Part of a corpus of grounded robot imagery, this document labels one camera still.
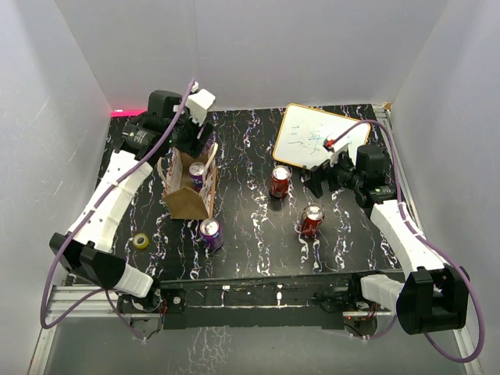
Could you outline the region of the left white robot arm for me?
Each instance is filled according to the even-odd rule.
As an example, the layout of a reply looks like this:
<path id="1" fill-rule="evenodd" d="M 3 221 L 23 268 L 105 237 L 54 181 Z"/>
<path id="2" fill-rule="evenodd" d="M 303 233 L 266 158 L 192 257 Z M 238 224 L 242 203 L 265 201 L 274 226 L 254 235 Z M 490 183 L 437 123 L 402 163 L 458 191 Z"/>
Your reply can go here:
<path id="1" fill-rule="evenodd" d="M 213 131 L 205 119 L 215 101 L 206 89 L 194 89 L 187 97 L 156 90 L 146 111 L 126 121 L 84 211 L 65 234 L 55 233 L 49 242 L 66 271 L 134 296 L 146 312 L 159 307 L 162 294 L 153 278 L 112 254 L 113 238 L 137 190 L 170 149 L 201 155 Z"/>

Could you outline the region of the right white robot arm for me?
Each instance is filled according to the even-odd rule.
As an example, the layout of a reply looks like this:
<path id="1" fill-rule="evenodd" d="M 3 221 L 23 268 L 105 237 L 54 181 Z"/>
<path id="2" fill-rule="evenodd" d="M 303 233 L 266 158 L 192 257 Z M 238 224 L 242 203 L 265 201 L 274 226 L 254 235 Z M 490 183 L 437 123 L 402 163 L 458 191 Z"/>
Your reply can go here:
<path id="1" fill-rule="evenodd" d="M 423 244 L 406 207 L 397 199 L 397 189 L 386 174 L 387 153 L 378 146 L 361 145 L 355 158 L 345 145 L 326 145 L 331 157 L 303 172 L 304 185 L 317 197 L 322 183 L 329 189 L 354 192 L 356 203 L 384 235 L 405 275 L 403 282 L 381 271 L 352 274 L 348 300 L 356 309 L 376 303 L 392 311 L 407 334 L 461 329 L 466 323 L 469 291 L 463 268 L 444 261 Z"/>

